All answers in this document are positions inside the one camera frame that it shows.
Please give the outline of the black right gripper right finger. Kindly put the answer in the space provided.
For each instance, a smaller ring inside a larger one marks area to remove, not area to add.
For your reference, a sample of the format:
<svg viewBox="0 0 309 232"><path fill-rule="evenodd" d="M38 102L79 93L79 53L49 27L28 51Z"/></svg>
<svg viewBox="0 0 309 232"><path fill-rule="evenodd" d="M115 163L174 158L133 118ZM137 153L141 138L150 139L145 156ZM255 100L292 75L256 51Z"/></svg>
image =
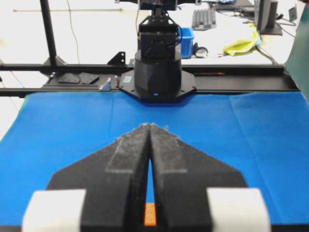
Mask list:
<svg viewBox="0 0 309 232"><path fill-rule="evenodd" d="M150 125L154 196L164 232L268 232L259 189L242 173Z"/></svg>

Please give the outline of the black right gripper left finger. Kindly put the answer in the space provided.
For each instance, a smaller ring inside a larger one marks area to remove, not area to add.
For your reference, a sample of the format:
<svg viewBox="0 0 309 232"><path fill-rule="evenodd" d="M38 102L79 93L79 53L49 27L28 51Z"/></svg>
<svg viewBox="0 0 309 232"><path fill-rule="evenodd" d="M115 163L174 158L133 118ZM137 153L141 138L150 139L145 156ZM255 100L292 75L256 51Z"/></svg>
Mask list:
<svg viewBox="0 0 309 232"><path fill-rule="evenodd" d="M149 127L53 174L33 193L23 216L25 232L134 232L145 210Z"/></svg>

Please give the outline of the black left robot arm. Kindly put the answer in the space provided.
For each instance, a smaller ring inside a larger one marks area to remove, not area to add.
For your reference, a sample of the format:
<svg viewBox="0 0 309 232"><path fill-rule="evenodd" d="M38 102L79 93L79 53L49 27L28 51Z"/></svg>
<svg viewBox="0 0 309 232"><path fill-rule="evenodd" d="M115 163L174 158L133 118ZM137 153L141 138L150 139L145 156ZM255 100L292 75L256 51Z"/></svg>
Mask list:
<svg viewBox="0 0 309 232"><path fill-rule="evenodd" d="M139 10L151 15L138 27L138 50L134 69L122 74L119 88L142 101L172 102L196 91L195 76L182 69L176 47L183 30L169 16L180 0L137 0Z"/></svg>

